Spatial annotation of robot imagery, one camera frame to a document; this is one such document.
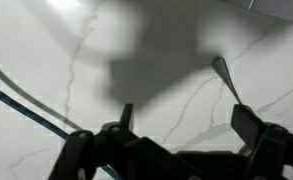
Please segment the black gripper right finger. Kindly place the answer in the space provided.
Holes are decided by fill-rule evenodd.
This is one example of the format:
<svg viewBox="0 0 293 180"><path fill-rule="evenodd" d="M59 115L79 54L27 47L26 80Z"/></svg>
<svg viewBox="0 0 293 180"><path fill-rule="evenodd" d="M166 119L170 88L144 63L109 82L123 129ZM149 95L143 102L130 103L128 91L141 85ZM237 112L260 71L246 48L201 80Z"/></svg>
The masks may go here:
<svg viewBox="0 0 293 180"><path fill-rule="evenodd" d="M293 168L293 134L263 122L248 106L235 104L231 127L251 151L245 180L286 180L285 165Z"/></svg>

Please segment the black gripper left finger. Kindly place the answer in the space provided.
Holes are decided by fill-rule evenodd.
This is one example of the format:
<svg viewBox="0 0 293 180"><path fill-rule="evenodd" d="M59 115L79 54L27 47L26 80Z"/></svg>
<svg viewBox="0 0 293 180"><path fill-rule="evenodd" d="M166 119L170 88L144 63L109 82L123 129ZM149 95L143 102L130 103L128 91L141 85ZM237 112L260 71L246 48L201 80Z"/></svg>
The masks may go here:
<svg viewBox="0 0 293 180"><path fill-rule="evenodd" d="M131 130L133 107L133 104L126 104L120 120L104 124L96 135L88 130L71 133L48 180L92 180L99 167L115 180L122 180L121 175L110 166L113 148L109 134L121 129Z"/></svg>

